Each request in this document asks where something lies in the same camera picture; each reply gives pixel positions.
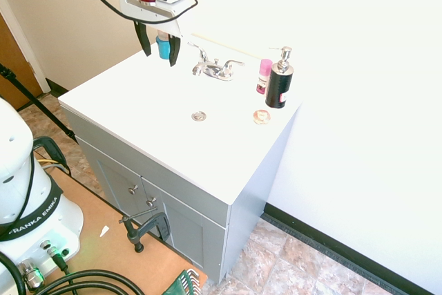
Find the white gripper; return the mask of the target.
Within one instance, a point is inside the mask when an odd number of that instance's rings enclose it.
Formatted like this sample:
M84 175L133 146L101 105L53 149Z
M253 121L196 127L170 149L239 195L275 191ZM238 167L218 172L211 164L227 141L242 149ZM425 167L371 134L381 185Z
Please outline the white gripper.
M193 14L190 10L184 13L192 5L193 0L179 0L175 3L160 0L150 3L142 0L119 0L120 10L123 14L142 21L150 21L147 26L169 34L169 64L171 67L177 62L181 45L180 38L187 38L192 33ZM148 57L151 55L151 43L146 25L135 21L134 26L140 46Z

